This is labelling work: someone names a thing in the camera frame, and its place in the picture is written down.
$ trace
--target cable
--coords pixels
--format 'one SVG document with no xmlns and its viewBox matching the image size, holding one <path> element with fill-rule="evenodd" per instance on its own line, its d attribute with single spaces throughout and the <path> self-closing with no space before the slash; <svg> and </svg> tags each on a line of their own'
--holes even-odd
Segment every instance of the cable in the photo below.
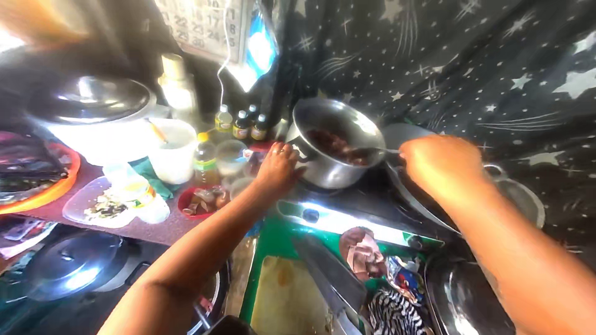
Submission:
<svg viewBox="0 0 596 335">
<path fill-rule="evenodd" d="M 218 70 L 218 79 L 219 79 L 219 84 L 222 88 L 222 95 L 221 98 L 219 99 L 219 105 L 221 106 L 222 104 L 224 104 L 224 82 L 222 81 L 222 78 L 219 76 L 220 73 L 222 73 L 222 71 L 224 70 L 224 68 L 228 65 L 229 63 L 229 59 L 230 59 L 230 52 L 229 52 L 229 39 L 228 39 L 228 8 L 229 8 L 229 0 L 225 1 L 225 8 L 223 9 L 223 33 L 225 34 L 225 45 L 226 48 L 228 50 L 228 56 L 225 59 L 225 61 L 222 64 L 222 67 L 219 68 Z"/>
</svg>

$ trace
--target pot handle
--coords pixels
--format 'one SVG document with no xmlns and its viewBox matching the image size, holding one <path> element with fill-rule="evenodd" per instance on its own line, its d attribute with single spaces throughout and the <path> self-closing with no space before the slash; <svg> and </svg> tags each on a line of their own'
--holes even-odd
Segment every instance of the pot handle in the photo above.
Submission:
<svg viewBox="0 0 596 335">
<path fill-rule="evenodd" d="M 497 170 L 498 174 L 492 174 L 492 173 L 490 173 L 489 172 L 489 168 L 492 168 L 492 169 Z M 509 178 L 509 176 L 507 175 L 507 173 L 505 172 L 505 170 L 503 170 L 502 167 L 500 167 L 500 166 L 498 166 L 496 164 L 491 164 L 491 163 L 484 164 L 484 169 L 486 170 L 486 173 L 488 173 L 489 176 L 491 176 L 491 179 L 493 181 L 502 181 L 502 180 L 505 180 L 505 179 L 508 179 Z"/>
<path fill-rule="evenodd" d="M 297 151 L 298 162 L 300 163 L 310 162 L 316 156 L 316 151 L 300 136 L 289 140 L 288 144 Z"/>
<path fill-rule="evenodd" d="M 139 270 L 140 270 L 140 269 L 141 269 L 143 266 L 147 266 L 147 267 L 149 267 L 149 266 L 151 266 L 151 262 L 146 262 L 146 261 L 143 261 L 143 262 L 139 263 L 139 264 L 136 266 L 136 268 L 135 268 L 134 270 L 132 270 L 132 272 L 131 272 L 131 274 L 128 276 L 128 278 L 127 278 L 126 280 L 124 280 L 124 283 L 125 283 L 126 285 L 128 285 L 128 286 L 132 286 L 132 285 L 133 285 L 133 283 L 136 281 L 136 280 L 135 280 L 135 278 L 136 278 L 136 274 L 137 274 L 137 272 L 139 272 Z"/>
</svg>

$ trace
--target frying pan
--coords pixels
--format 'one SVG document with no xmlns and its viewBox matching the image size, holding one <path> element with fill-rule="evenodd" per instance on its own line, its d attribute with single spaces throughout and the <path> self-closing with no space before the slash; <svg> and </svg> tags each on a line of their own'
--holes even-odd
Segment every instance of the frying pan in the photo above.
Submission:
<svg viewBox="0 0 596 335">
<path fill-rule="evenodd" d="M 382 133 L 385 137 L 387 149 L 399 149 L 404 142 L 411 139 L 435 134 L 430 130 L 406 123 L 389 125 L 382 130 Z M 432 222 L 460 234 L 457 226 L 439 204 L 409 178 L 405 170 L 405 164 L 401 158 L 397 155 L 387 155 L 385 167 L 401 197 L 414 210 Z M 505 171 L 498 165 L 486 164 L 485 168 L 487 172 L 489 169 L 498 172 L 497 174 L 491 174 L 491 177 L 501 194 L 513 202 L 528 220 L 535 223 L 537 228 L 541 229 L 544 226 L 545 211 L 544 205 L 538 196 L 528 189 L 528 187 L 509 179 Z"/>
</svg>

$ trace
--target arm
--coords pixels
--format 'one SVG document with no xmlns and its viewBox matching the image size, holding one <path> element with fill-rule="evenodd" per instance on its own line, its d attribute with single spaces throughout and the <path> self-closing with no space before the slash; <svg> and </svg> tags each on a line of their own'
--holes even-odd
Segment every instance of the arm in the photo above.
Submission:
<svg viewBox="0 0 596 335">
<path fill-rule="evenodd" d="M 408 175 L 457 224 L 518 330 L 534 335 L 593 332 L 594 273 L 499 193 L 475 146 L 431 135 L 400 149 Z"/>
<path fill-rule="evenodd" d="M 293 186 L 296 161 L 289 145 L 275 143 L 255 181 L 159 257 L 122 297 L 99 335 L 186 334 L 201 287 Z"/>
</svg>

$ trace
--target purple countertop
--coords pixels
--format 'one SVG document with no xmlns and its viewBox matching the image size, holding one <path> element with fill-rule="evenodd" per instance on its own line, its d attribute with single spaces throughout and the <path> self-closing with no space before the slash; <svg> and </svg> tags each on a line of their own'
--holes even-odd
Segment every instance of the purple countertop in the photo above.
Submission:
<svg viewBox="0 0 596 335">
<path fill-rule="evenodd" d="M 162 223 L 156 225 L 146 224 L 139 218 L 135 218 L 129 224 L 122 228 L 104 228 L 94 225 L 85 225 L 78 222 L 73 222 L 65 219 L 62 216 L 62 207 L 64 204 L 81 188 L 91 182 L 93 179 L 102 176 L 101 167 L 93 166 L 82 161 L 77 180 L 73 187 L 62 197 L 52 201 L 51 203 L 33 209 L 21 214 L 33 216 L 40 219 L 52 220 L 61 222 L 67 225 L 73 225 L 80 228 L 89 228 L 109 232 L 111 234 L 121 235 L 124 237 L 137 238 L 155 243 L 162 243 L 172 245 L 177 239 L 181 238 L 189 230 L 194 228 L 201 220 L 190 220 L 186 218 L 177 208 L 178 196 L 184 190 L 182 187 L 176 192 L 174 199 L 167 201 L 170 206 L 170 216 Z"/>
</svg>

